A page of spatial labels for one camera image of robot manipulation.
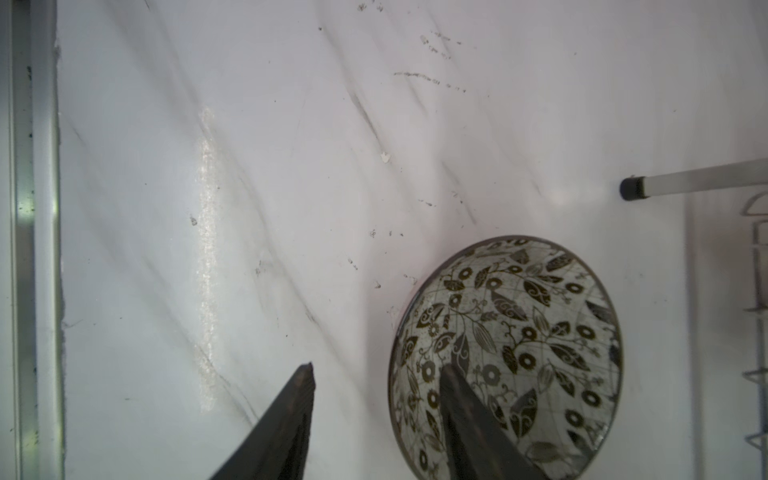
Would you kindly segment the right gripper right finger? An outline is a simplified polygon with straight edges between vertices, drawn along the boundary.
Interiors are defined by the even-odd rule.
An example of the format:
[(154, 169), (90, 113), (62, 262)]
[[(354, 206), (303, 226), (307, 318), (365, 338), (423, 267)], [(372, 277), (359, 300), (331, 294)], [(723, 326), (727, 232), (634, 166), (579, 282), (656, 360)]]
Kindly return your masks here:
[(440, 413), (452, 479), (543, 479), (454, 364), (440, 372)]

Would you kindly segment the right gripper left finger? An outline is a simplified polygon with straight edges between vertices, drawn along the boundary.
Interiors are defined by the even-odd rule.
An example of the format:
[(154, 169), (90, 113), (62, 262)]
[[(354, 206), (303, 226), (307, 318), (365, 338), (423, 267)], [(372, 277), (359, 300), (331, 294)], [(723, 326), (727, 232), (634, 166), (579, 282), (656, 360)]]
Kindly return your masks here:
[(304, 476), (316, 383), (313, 366), (300, 365), (249, 435), (213, 475), (215, 479)]

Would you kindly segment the black white speckled bowl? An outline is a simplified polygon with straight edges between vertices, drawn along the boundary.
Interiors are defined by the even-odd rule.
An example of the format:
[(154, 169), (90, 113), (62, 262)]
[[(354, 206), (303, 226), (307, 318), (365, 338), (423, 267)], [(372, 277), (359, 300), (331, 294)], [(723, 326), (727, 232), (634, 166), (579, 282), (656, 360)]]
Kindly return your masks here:
[(439, 408), (447, 364), (545, 477), (576, 479), (616, 414), (619, 321), (598, 276), (552, 241), (501, 236), (449, 258), (408, 301), (388, 368), (395, 438), (420, 479), (449, 475)]

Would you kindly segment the steel two-tier dish rack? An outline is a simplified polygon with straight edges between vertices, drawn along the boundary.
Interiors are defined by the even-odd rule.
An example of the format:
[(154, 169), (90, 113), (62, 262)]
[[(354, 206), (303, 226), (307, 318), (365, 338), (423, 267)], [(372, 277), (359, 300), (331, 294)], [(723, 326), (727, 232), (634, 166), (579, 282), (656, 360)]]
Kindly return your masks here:
[[(727, 165), (700, 168), (655, 176), (630, 176), (619, 184), (619, 194), (625, 201), (649, 197), (688, 194), (701, 191), (763, 186), (767, 183), (765, 158)], [(762, 191), (750, 197), (740, 215), (751, 222), (751, 261), (754, 285), (754, 306), (745, 313), (754, 320), (756, 339), (756, 367), (742, 373), (742, 377), (757, 388), (758, 430), (745, 437), (746, 443), (760, 452), (760, 474), (767, 477), (767, 212), (755, 205), (767, 197)]]

